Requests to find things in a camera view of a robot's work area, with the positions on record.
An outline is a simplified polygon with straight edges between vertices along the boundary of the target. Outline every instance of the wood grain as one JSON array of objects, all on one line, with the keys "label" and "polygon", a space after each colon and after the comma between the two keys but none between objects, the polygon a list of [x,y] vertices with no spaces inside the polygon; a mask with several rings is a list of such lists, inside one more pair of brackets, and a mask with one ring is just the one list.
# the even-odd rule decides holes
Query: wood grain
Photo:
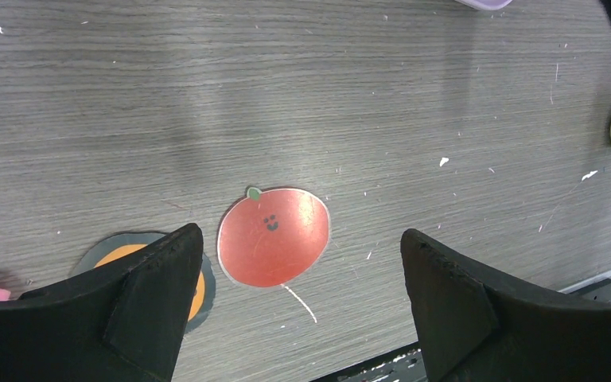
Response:
[{"label": "wood grain", "polygon": [[[176,381],[305,381],[414,341],[407,228],[545,287],[611,268],[597,2],[4,0],[0,26],[0,283],[197,222],[217,299]],[[329,249],[290,283],[317,324],[218,267],[248,185],[330,208]]]}]

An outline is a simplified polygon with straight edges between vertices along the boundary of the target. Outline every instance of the green leaf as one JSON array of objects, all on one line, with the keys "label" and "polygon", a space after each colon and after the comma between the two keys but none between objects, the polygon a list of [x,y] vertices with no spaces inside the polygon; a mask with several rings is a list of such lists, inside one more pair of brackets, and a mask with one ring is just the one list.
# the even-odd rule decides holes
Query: green leaf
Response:
[{"label": "green leaf", "polygon": [[247,189],[247,197],[252,199],[253,201],[258,201],[259,196],[261,195],[261,190],[256,187],[250,187]]}]

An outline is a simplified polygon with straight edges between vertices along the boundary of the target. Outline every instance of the orange circle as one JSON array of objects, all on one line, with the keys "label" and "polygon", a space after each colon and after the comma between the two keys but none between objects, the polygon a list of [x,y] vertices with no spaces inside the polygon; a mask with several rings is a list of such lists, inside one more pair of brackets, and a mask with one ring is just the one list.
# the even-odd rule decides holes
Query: orange circle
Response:
[{"label": "orange circle", "polygon": [[[146,244],[127,244],[122,247],[116,248],[111,251],[108,255],[104,256],[97,264],[94,266],[95,268],[101,267],[106,263],[110,263],[116,259],[120,259],[123,256],[127,256],[130,253],[138,251],[144,248]],[[191,311],[189,312],[189,321],[195,317],[198,310],[202,306],[202,302],[204,300],[204,276],[202,271],[200,271],[200,276],[198,276],[198,284],[196,285],[196,293],[193,295],[193,302],[191,303]]]},{"label": "orange circle", "polygon": [[329,211],[302,189],[252,189],[221,221],[224,271],[253,287],[275,287],[312,266],[329,242]]}]

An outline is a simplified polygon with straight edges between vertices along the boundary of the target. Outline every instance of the purple object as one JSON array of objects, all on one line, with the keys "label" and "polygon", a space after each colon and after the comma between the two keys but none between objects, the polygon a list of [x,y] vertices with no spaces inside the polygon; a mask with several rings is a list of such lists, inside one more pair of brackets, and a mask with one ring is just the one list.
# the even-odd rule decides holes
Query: purple object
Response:
[{"label": "purple object", "polygon": [[512,0],[456,0],[478,10],[499,10]]}]

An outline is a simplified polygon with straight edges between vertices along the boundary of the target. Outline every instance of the tomato-shaped coaster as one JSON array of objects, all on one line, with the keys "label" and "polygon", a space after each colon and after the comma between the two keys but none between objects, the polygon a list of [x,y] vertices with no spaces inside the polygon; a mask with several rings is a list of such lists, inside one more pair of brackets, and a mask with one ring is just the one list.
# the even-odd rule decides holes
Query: tomato-shaped coaster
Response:
[{"label": "tomato-shaped coaster", "polygon": [[[78,265],[73,269],[71,276],[90,271],[92,268],[101,267],[113,260],[120,259],[134,251],[138,251],[154,241],[162,238],[165,234],[160,232],[121,233],[108,237],[92,247],[83,256]],[[216,294],[216,280],[212,274],[212,265],[206,255],[202,256],[202,267],[193,295],[189,323],[186,324],[186,333],[198,327],[209,315]]]},{"label": "tomato-shaped coaster", "polygon": [[216,251],[231,279],[275,287],[319,259],[329,242],[329,210],[302,189],[247,189],[219,226]]}]

